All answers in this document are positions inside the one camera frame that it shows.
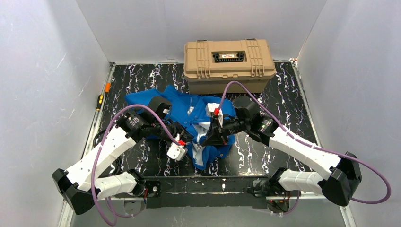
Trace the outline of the blue zip jacket white lining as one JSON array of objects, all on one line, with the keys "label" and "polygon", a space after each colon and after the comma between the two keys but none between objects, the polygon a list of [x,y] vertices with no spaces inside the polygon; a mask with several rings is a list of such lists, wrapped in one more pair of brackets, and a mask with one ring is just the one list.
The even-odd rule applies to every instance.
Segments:
[{"label": "blue zip jacket white lining", "polygon": [[161,96],[172,103],[171,110],[166,117],[174,122],[179,122],[193,135],[192,143],[188,145],[188,155],[197,169],[204,170],[215,158],[227,157],[231,146],[235,143],[235,135],[228,136],[226,145],[201,145],[210,127],[210,117],[206,114],[206,105],[209,103],[219,104],[220,97],[181,93],[174,86],[168,85],[163,92],[149,89],[130,93],[124,99],[127,105],[148,105],[150,100],[156,96]]}]

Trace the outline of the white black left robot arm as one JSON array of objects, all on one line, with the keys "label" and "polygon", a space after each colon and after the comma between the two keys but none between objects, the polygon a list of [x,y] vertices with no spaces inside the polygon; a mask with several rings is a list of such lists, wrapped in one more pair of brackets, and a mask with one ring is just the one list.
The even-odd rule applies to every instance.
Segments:
[{"label": "white black left robot arm", "polygon": [[156,137],[169,142],[168,155],[176,160],[186,154],[186,146],[194,136],[179,122],[164,119],[171,107],[172,103],[161,96],[152,98],[148,105],[125,107],[111,120],[102,140],[90,152],[66,170],[53,172],[57,190],[75,214],[84,214],[99,200],[117,194],[147,196],[146,179],[134,169],[101,177],[115,160],[141,140]]}]

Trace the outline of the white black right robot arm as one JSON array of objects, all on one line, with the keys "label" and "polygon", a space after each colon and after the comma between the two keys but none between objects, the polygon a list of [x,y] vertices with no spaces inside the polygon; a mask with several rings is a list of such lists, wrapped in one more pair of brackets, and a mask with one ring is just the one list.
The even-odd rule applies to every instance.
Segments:
[{"label": "white black right robot arm", "polygon": [[350,159],[321,150],[321,147],[291,134],[260,112],[260,106],[246,96],[233,102],[235,116],[223,113],[218,103],[208,103],[205,112],[210,127],[201,145],[227,145],[228,137],[246,132],[254,141],[278,149],[309,166],[311,172],[279,168],[270,178],[269,187],[277,192],[304,191],[323,195],[332,203],[347,206],[362,181],[356,156]]}]

